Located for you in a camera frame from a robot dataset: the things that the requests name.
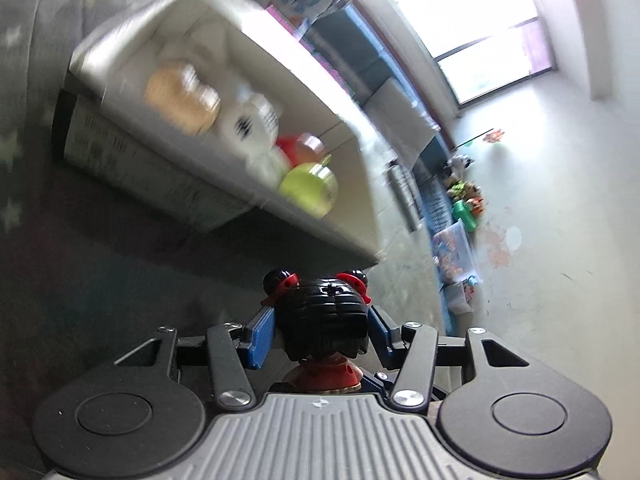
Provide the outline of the grey sofa cushion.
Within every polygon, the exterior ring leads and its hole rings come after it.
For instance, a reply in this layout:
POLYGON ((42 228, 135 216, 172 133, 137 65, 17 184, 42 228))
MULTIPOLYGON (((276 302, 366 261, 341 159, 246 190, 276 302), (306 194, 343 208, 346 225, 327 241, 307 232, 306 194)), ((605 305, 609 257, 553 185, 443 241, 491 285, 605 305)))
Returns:
POLYGON ((364 104, 375 128, 408 164, 434 139, 438 127, 426 108, 406 95, 395 78, 388 78, 364 104))

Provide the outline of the white knitted rabbit toy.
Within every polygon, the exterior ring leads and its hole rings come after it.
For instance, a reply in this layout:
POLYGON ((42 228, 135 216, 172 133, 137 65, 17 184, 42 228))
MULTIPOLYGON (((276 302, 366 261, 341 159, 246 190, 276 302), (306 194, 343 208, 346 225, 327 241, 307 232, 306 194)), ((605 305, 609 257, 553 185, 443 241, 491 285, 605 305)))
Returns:
POLYGON ((201 82, 219 93, 218 117, 206 131, 209 141, 234 156, 261 184, 277 188, 291 169, 276 147, 278 108, 222 59, 221 50, 209 50, 191 38, 169 39, 160 50, 160 59, 192 64, 201 82))

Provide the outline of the black-haired red doll figure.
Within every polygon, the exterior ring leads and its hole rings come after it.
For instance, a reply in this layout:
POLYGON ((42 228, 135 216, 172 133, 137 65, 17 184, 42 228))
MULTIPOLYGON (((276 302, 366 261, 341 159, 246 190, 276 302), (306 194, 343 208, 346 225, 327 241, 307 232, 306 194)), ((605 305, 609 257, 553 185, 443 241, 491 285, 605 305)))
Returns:
POLYGON ((276 269, 262 280, 265 306, 288 359, 297 364, 270 387, 277 393, 345 394, 361 389, 354 363, 368 351, 371 298, 367 275, 357 269, 328 278, 299 278, 276 269))

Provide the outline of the white cardboard sorting box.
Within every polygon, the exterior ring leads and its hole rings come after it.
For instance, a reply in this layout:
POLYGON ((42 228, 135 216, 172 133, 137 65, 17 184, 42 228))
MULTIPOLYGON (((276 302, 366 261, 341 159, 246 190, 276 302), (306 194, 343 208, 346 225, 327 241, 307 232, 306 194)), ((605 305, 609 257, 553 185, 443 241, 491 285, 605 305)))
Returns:
POLYGON ((381 255, 359 107, 250 0, 138 0, 73 50, 53 122, 63 159, 252 252, 381 255))

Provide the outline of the blue sofa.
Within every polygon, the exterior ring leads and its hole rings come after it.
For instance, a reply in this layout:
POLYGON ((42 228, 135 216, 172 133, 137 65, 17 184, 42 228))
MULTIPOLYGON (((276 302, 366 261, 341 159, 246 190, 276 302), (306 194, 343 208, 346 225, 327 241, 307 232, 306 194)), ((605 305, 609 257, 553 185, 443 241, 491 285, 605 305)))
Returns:
MULTIPOLYGON (((388 78, 395 78, 406 95, 420 102, 432 117, 390 49, 351 4, 314 21, 305 32, 304 41, 338 73, 364 114, 364 104, 370 96, 388 78)), ((420 184, 430 177, 441 178, 445 164, 451 158, 440 133, 440 125, 436 119, 434 122, 438 127, 436 136, 413 165, 408 165, 392 147, 420 184)))

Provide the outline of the clear plastic storage bin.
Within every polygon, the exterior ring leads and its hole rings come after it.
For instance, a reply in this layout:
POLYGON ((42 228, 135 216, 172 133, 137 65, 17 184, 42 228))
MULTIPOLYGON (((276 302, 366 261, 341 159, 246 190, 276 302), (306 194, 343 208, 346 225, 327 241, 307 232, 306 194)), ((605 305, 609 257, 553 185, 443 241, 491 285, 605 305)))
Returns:
POLYGON ((446 285, 459 284, 468 278, 481 283, 480 268, 461 220, 434 234, 433 256, 440 277, 446 285))

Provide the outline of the beige peanut plush toy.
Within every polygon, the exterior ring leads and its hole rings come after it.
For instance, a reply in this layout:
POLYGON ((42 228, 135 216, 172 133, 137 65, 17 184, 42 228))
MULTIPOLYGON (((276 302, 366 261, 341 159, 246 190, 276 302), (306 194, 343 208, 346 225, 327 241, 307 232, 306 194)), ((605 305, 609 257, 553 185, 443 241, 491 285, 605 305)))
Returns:
POLYGON ((216 122, 220 95, 189 63, 160 66, 149 76, 145 103, 186 136, 200 136, 216 122))

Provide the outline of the yellow-green round toy figure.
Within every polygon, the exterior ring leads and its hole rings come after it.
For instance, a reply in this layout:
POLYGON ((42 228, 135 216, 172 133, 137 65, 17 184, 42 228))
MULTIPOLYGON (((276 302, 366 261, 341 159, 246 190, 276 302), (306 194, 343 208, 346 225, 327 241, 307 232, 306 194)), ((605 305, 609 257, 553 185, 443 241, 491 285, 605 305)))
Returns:
POLYGON ((329 167, 330 155, 321 162, 303 162, 291 169, 283 178, 278 192, 314 218, 322 219, 333 208, 338 193, 338 182, 329 167))

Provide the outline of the pile of small toys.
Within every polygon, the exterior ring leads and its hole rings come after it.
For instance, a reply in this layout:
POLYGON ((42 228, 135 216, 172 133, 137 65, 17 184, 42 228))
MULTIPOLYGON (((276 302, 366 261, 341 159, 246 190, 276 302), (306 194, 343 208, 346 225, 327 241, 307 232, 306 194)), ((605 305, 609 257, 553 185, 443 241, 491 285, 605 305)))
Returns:
POLYGON ((474 217, 485 210, 482 190, 473 181, 466 178, 466 170, 474 159, 468 155, 454 155, 444 167, 444 187, 447 196, 455 204, 461 202, 467 206, 474 217))

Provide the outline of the grey remote control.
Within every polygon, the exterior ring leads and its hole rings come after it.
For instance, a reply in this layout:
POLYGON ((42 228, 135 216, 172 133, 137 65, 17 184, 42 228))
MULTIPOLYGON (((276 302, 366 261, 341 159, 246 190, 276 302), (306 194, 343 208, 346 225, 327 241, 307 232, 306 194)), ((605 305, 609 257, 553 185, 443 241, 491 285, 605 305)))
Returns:
POLYGON ((409 231, 419 231, 423 224, 423 214, 407 168, 398 159, 393 159, 386 166, 386 178, 409 231))

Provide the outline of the red round toy figure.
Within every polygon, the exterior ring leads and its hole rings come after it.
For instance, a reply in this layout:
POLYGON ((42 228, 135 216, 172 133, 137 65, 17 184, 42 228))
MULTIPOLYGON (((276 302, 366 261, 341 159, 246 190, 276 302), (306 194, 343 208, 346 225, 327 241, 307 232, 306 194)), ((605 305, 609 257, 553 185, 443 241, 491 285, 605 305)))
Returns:
POLYGON ((301 164, 322 164, 330 153, 323 142, 310 133, 297 136, 279 136, 277 147, 285 154, 293 167, 301 164))

